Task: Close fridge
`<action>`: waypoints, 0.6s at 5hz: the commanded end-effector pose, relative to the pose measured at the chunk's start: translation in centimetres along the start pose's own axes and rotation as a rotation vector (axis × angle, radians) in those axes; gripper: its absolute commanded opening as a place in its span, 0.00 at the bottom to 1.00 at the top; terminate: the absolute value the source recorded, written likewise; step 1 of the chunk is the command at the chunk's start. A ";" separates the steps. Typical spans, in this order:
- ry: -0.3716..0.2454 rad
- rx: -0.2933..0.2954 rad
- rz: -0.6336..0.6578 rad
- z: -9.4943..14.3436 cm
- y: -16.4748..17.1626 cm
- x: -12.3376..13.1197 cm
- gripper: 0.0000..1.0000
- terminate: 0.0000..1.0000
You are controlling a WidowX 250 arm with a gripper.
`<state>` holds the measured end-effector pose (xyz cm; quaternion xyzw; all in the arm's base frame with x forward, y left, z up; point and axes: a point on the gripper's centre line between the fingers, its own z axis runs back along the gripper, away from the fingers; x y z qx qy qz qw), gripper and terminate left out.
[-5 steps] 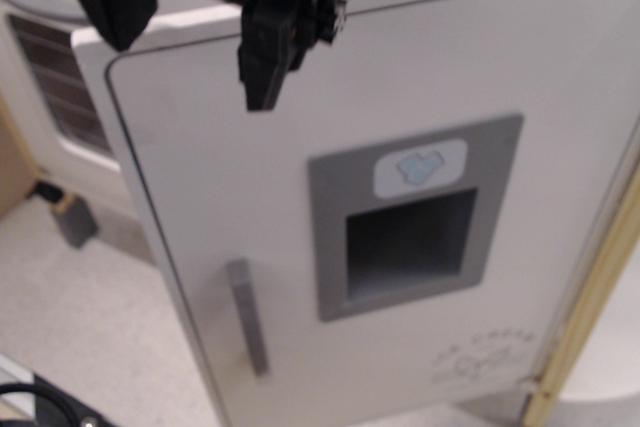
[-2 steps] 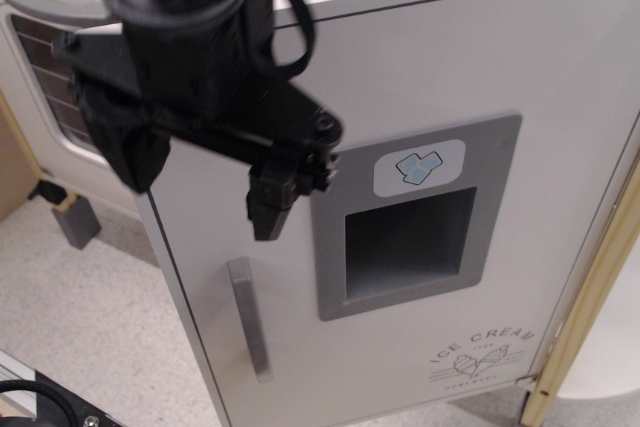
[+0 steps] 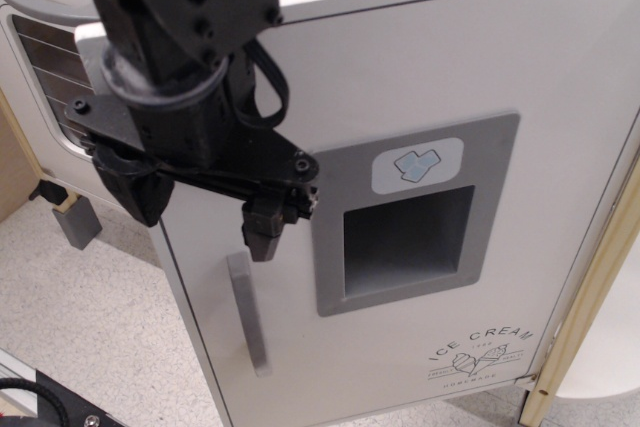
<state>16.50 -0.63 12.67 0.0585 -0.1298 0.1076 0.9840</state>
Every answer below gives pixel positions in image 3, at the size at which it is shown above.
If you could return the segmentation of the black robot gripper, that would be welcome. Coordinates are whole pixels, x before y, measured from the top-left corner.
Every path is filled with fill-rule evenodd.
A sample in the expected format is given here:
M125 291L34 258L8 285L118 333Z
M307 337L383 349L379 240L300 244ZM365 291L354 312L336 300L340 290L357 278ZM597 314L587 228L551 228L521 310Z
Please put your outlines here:
M155 226L177 182L242 201L254 262L274 258L284 222L310 218L318 162L276 130L289 86L263 49L240 49L213 69L163 84L114 50L99 68L106 90L67 103L82 148L106 189L139 223Z

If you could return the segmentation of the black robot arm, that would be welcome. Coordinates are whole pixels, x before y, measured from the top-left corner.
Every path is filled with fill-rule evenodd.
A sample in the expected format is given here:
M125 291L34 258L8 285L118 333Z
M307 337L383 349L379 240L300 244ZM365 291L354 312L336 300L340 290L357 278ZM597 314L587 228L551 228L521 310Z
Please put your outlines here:
M150 227L179 182L240 199L251 257L271 260L284 227L312 215L319 172L277 132L290 90L258 35L282 23L279 0L93 2L107 89L65 114L104 186Z

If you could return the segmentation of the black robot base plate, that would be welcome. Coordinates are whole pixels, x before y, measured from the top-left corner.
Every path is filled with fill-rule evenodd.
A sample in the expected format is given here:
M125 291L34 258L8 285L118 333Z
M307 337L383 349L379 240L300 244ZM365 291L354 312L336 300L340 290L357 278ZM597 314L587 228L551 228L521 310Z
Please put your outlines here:
M1 393L30 394L36 409L31 415L1 414L2 426L125 426L125 423L48 375L36 370L35 379L2 377Z

